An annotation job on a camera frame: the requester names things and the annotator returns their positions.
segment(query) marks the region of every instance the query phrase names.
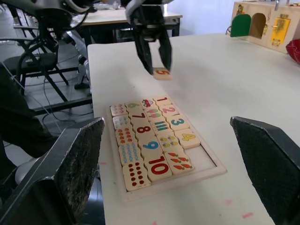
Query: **table leg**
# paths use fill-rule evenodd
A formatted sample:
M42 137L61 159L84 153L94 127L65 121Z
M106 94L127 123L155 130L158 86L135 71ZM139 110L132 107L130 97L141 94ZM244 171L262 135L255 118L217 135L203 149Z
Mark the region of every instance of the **table leg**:
M180 34L180 19L178 19L178 23L176 27L172 30L172 37L178 37Z
M90 36L90 27L89 26L84 26L84 28L82 30L82 35L83 35L86 47L88 47L88 45L91 45L92 39Z

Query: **floor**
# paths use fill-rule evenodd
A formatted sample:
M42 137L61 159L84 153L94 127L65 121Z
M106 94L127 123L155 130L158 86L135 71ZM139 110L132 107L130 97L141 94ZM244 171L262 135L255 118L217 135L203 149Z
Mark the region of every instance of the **floor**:
M19 11L18 14L21 17L22 24L26 25L22 12ZM35 25L31 19L29 19L29 23L30 25ZM0 37L24 37L21 30L14 29L14 19L7 8L6 11L0 10ZM0 42L0 53L5 53L0 54L0 61L3 61L9 57L21 55L23 53L23 49L15 42ZM59 68L76 67L76 55L77 50L71 44L67 45L65 43L61 43L58 55L58 62L61 62L58 64ZM52 79L56 82L57 86L60 88L60 90L68 100L85 98L87 96L89 90L74 89L74 85L77 84L76 71L64 73L64 76L67 80L69 80L68 86L64 82L62 82L62 79L59 75L51 75ZM49 105L44 94L43 83L44 77L42 76L38 78L26 79L25 99L30 109L41 107L41 105ZM45 92L51 104L62 102L59 95L48 83L45 84ZM45 115L38 116L41 123L44 116ZM84 105L73 109L64 110L64 112L56 112L55 116L59 120L63 121L58 121L52 115L48 115L44 119L44 125L53 135L59 135L63 129L73 125L76 122L84 121L94 117L91 105ZM6 154L7 157L15 165L20 165L31 159L31 157L26 154L21 148L14 145L9 145L6 147Z

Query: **wooden puzzle board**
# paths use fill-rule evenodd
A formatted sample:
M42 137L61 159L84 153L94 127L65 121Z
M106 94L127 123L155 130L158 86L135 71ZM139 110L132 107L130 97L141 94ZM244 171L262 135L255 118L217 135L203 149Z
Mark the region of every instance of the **wooden puzzle board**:
M191 129L191 131L196 135L196 137L201 142L200 146L184 149L185 154L190 159L190 163L193 166L193 170L179 175L172 174L172 176L164 178L162 180L153 181L150 182L150 184L144 184L145 187L141 189L127 191L125 180L124 180L123 169L122 169L123 168L122 163L124 164L124 161L121 161L120 158L121 153L119 153L119 146L116 140L117 131L115 130L114 127L113 116L112 116L111 105L110 105L107 108L107 112L106 112L107 114L106 125L108 126L109 133L110 133L112 156L113 156L114 167L116 171L117 185L119 188L121 199L124 203L138 200L173 188L184 187L192 182L198 180L204 180L207 178L211 178L226 173L226 168L223 166L223 164L217 158L217 156L213 153L213 151L209 148L209 146L206 144L203 138L199 135L199 133L193 127L193 125L188 121L188 118L183 114L182 110L175 104L175 102L172 99L170 99L170 97L168 96L166 97L172 102L173 107L176 108L179 115L182 115L186 119L189 125L189 129Z

